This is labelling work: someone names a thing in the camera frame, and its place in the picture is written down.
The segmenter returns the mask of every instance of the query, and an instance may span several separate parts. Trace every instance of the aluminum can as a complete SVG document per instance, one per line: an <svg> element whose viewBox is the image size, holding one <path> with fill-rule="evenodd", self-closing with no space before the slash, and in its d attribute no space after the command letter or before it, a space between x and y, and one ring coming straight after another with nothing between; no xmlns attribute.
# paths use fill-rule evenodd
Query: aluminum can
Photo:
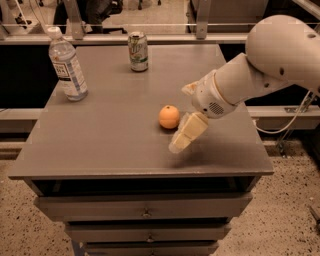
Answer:
<svg viewBox="0 0 320 256"><path fill-rule="evenodd" d="M143 32L132 32L128 38L131 69L145 71L148 69L148 42Z"/></svg>

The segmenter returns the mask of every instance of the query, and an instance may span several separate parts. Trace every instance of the water bottle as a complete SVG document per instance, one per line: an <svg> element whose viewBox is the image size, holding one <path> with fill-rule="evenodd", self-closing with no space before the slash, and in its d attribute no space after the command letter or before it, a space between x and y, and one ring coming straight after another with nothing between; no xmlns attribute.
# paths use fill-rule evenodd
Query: water bottle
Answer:
<svg viewBox="0 0 320 256"><path fill-rule="evenodd" d="M79 101L88 94L87 84L76 55L76 49L62 37L59 27L48 29L52 39L49 47L49 57L59 77L67 98Z"/></svg>

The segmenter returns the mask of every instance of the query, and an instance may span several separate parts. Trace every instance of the bottle cap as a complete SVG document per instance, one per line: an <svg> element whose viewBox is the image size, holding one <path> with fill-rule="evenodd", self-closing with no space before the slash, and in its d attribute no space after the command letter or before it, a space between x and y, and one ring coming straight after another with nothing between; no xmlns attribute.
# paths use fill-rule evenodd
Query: bottle cap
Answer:
<svg viewBox="0 0 320 256"><path fill-rule="evenodd" d="M62 33L59 27L48 28L48 36L51 39L59 39L62 37Z"/></svg>

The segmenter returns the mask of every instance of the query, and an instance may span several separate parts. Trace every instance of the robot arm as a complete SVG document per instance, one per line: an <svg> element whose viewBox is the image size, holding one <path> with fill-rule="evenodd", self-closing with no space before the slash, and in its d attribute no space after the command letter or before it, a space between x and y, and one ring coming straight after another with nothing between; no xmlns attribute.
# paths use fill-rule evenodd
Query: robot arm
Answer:
<svg viewBox="0 0 320 256"><path fill-rule="evenodd" d="M197 112L182 118L170 151L179 153L199 137L208 118L220 118L241 102L293 84L320 96L320 36L290 16L264 19L250 31L246 54L182 89Z"/></svg>

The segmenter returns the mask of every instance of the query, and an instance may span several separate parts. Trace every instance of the terrazzo floor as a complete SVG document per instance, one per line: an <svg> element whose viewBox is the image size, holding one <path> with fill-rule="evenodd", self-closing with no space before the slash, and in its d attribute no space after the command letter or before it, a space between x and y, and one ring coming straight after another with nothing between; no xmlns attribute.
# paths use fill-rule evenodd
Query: terrazzo floor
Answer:
<svg viewBox="0 0 320 256"><path fill-rule="evenodd" d="M253 200L238 218L214 256L320 255L320 233L308 206L320 210L319 166L301 140L287 142L288 158L273 139L264 145L274 175L262 177ZM23 143L0 143L0 255L71 256L69 237L33 206L31 189L7 178Z"/></svg>

